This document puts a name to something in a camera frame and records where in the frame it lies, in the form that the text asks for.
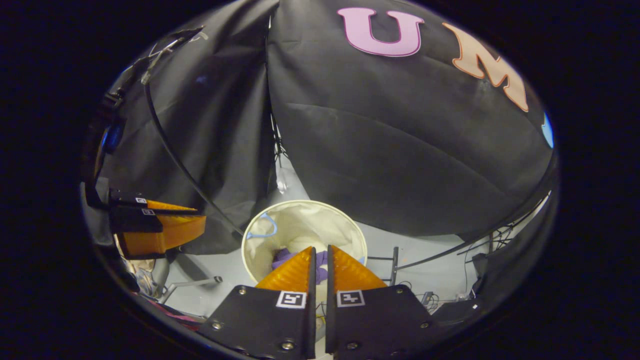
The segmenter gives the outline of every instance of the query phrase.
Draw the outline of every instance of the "bolt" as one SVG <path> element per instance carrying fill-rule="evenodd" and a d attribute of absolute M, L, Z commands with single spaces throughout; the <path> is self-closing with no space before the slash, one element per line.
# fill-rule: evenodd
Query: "bolt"
<path fill-rule="evenodd" d="M 290 341 L 282 343 L 282 348 L 285 350 L 293 350 L 294 347 L 296 347 L 296 345 Z"/>

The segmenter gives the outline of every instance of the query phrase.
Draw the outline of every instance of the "gray floor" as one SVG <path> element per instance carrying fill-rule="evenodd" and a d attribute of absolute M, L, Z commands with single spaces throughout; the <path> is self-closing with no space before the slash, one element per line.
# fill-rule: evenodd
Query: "gray floor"
<path fill-rule="evenodd" d="M 308 199 L 291 163 L 284 157 L 282 167 L 278 166 L 277 176 L 279 191 L 271 194 L 269 204 Z M 514 229 L 510 237 L 513 237 L 527 222 L 524 221 Z M 427 258 L 462 243 L 456 235 L 418 239 L 388 233 L 365 224 L 358 223 L 358 225 L 364 233 L 369 256 L 390 257 L 393 248 L 398 246 L 400 265 Z M 466 260 L 481 252 L 487 253 L 488 245 L 470 251 Z M 385 279 L 390 277 L 391 262 L 370 259 L 367 268 Z M 181 254 L 171 264 L 166 283 L 169 285 L 172 282 L 201 280 L 213 276 L 221 276 L 223 282 L 215 286 L 178 288 L 166 305 L 187 313 L 209 316 L 234 286 L 238 284 L 255 286 L 244 268 L 240 249 L 223 255 Z M 457 256 L 454 252 L 434 261 L 398 271 L 396 284 L 402 281 L 411 283 L 412 291 L 419 299 L 422 298 L 420 294 L 433 291 L 440 297 L 439 304 L 442 305 L 444 302 L 453 301 L 458 295 L 468 293 L 471 285 L 476 281 L 476 271 L 472 263 L 467 264 L 465 269 L 465 255 Z M 323 351 L 323 340 L 316 344 L 316 348 L 318 358 L 327 356 Z"/>

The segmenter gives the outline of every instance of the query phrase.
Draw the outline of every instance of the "orange letter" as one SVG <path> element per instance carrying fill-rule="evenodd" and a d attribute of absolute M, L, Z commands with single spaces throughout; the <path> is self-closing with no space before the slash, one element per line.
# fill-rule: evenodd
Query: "orange letter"
<path fill-rule="evenodd" d="M 474 37 L 466 32 L 445 22 L 443 22 L 442 25 L 453 31 L 456 38 L 458 38 L 458 43 L 460 45 L 460 57 L 453 59 L 453 65 L 455 67 L 471 76 L 483 79 L 484 72 L 478 67 L 478 62 L 481 61 L 487 75 L 489 75 L 489 81 L 491 81 L 491 84 L 493 86 L 498 86 L 505 79 L 508 79 L 507 86 L 503 88 L 504 93 L 511 101 L 518 105 L 520 109 L 523 111 L 529 111 L 522 78 L 509 64 L 507 64 L 506 61 L 501 59 L 500 56 L 498 56 L 497 60 L 494 60 L 489 51 L 487 51 L 487 49 L 485 49 L 478 40 L 474 39 Z"/>

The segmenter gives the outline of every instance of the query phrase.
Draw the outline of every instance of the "purple cloth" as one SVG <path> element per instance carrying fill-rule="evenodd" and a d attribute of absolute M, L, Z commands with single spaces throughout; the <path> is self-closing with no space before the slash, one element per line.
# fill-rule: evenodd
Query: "purple cloth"
<path fill-rule="evenodd" d="M 291 254 L 289 249 L 282 249 L 276 253 L 273 257 L 273 263 L 271 264 L 271 268 L 276 270 L 280 265 L 284 264 L 287 260 L 293 258 L 297 252 Z M 329 278 L 329 273 L 321 268 L 322 265 L 327 265 L 327 251 L 318 252 L 316 254 L 316 285 L 320 284 L 322 280 L 327 280 Z"/>

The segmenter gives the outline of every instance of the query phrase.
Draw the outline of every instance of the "white fabric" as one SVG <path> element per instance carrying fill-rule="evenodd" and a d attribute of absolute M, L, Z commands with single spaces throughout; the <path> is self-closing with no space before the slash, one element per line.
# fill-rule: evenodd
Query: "white fabric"
<path fill-rule="evenodd" d="M 268 238 L 250 238 L 247 234 L 271 234 L 273 225 L 261 218 L 267 213 L 278 225 L 278 232 Z M 312 200 L 293 200 L 275 204 L 256 215 L 247 226 L 242 242 L 244 266 L 255 282 L 271 271 L 273 257 L 279 250 L 300 252 L 309 246 L 316 252 L 338 246 L 356 260 L 367 261 L 367 244 L 360 228 L 345 213 L 333 206 Z M 326 298 L 326 280 L 316 287 L 317 302 Z"/>

